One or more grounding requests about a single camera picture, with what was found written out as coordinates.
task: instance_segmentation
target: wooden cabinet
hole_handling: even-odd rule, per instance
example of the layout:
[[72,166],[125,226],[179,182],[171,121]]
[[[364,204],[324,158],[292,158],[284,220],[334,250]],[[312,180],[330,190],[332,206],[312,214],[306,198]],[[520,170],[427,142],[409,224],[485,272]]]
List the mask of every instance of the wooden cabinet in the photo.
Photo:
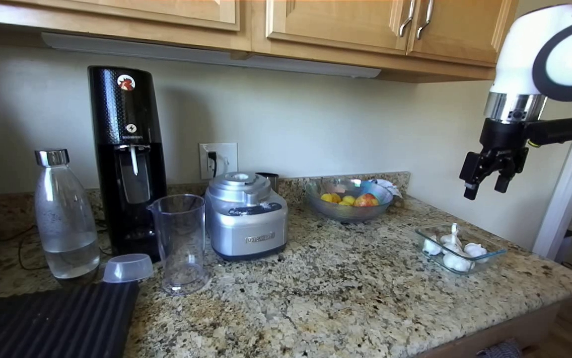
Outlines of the wooden cabinet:
[[266,0],[266,35],[493,65],[514,7],[514,0]]
[[238,0],[10,0],[89,13],[171,21],[199,27],[240,29]]

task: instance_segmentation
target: white wall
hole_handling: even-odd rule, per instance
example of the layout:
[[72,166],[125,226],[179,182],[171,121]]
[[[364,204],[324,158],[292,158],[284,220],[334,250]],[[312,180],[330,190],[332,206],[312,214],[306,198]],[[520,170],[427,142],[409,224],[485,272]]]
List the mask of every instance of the white wall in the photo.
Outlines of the white wall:
[[[530,248],[568,152],[536,148],[507,194],[489,176],[467,200],[457,176],[465,152],[481,148],[489,81],[393,83],[0,47],[0,192],[30,190],[40,144],[68,146],[76,174],[97,186],[91,63],[153,73],[169,182],[199,180],[205,140],[238,142],[238,168],[288,176],[411,170],[411,194]],[[568,117],[572,103],[544,113]]]

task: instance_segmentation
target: granite countertop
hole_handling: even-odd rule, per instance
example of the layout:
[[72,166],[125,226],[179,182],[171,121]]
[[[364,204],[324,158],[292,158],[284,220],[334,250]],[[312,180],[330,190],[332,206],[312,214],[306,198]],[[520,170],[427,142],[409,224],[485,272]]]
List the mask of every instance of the granite countertop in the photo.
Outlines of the granite countertop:
[[[125,355],[413,355],[572,296],[570,268],[413,196],[371,222],[342,224],[310,214],[298,180],[280,192],[286,250],[217,262],[195,294],[171,296],[157,276],[141,282]],[[435,264],[415,228],[453,220],[509,252],[469,274]],[[22,256],[42,264],[36,238]],[[0,296],[56,286],[46,268],[20,268],[18,242],[0,242]]]

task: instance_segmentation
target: bottle cap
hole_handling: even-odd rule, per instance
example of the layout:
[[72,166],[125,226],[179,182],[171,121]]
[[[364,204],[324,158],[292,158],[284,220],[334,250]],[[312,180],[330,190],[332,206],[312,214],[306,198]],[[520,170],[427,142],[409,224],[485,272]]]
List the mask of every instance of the bottle cap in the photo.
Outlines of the bottle cap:
[[68,148],[36,148],[34,158],[42,166],[68,164]]

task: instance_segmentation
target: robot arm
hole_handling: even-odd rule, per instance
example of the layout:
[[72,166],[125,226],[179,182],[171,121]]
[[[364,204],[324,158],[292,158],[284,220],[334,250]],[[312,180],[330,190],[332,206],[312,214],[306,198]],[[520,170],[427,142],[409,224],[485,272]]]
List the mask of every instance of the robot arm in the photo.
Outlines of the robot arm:
[[465,196],[499,170],[495,188],[505,192],[522,170],[528,146],[572,140],[572,119],[538,121],[546,97],[572,101],[572,5],[552,5],[518,17],[501,49],[491,87],[483,150],[467,152],[461,168]]

